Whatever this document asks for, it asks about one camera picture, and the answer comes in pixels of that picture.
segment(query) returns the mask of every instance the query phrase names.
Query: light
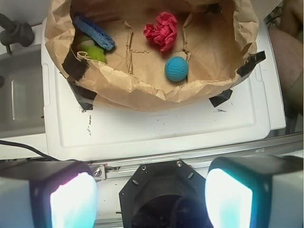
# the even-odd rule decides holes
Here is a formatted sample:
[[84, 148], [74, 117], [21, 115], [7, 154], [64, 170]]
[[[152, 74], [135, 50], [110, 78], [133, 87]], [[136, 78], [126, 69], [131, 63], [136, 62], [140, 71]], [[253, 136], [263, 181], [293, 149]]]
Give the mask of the light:
[[50, 195], [53, 228], [93, 227], [97, 212], [97, 184], [83, 172]]
[[214, 228], [248, 228], [252, 209], [252, 190], [221, 169], [207, 175], [205, 200]]

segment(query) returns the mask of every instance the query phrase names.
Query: red crumpled paper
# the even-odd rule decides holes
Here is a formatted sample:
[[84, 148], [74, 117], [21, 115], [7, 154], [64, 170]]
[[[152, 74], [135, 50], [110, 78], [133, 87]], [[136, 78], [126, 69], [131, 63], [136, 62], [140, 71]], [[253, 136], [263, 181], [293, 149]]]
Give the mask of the red crumpled paper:
[[156, 28], [153, 24], [146, 24], [143, 30], [143, 34], [147, 40], [158, 44], [160, 46], [160, 52], [164, 53], [174, 45], [177, 37], [177, 20], [168, 13], [160, 13], [157, 17]]

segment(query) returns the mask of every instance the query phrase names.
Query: metal bracket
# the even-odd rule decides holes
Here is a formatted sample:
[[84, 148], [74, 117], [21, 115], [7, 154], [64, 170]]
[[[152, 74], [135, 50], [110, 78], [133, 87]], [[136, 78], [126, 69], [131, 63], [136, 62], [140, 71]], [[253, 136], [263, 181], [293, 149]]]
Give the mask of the metal bracket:
[[89, 165], [92, 170], [92, 175], [96, 182], [106, 180], [105, 168], [106, 164]]

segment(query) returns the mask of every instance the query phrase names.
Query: blue golf ball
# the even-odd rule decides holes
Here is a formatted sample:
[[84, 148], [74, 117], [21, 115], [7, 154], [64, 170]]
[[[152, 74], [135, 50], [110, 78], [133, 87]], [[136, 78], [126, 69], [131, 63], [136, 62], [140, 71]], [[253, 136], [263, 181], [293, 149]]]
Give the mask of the blue golf ball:
[[187, 61], [182, 57], [170, 58], [165, 65], [165, 73], [171, 81], [179, 82], [188, 75]]

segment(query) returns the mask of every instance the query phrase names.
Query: bolt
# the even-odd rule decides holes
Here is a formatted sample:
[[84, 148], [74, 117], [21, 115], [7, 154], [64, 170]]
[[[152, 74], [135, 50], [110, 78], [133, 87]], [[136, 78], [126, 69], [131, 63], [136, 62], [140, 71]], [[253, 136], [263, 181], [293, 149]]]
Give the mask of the bolt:
[[95, 169], [94, 172], [93, 172], [93, 175], [94, 175], [95, 177], [100, 177], [101, 174], [102, 174], [102, 171], [101, 171], [100, 168]]
[[181, 161], [177, 161], [177, 162], [176, 162], [176, 165], [177, 165], [177, 167], [179, 167], [179, 168], [180, 168], [180, 167], [181, 167], [181, 165], [182, 165]]

